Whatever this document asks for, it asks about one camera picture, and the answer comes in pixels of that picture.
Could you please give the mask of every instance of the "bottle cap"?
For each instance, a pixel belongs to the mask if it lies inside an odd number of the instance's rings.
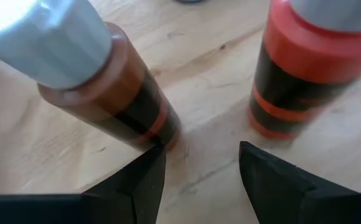
[[[361,0],[290,0],[306,22],[322,29],[361,32]]]
[[[0,0],[0,59],[42,85],[81,85],[110,50],[111,34],[87,0]]]

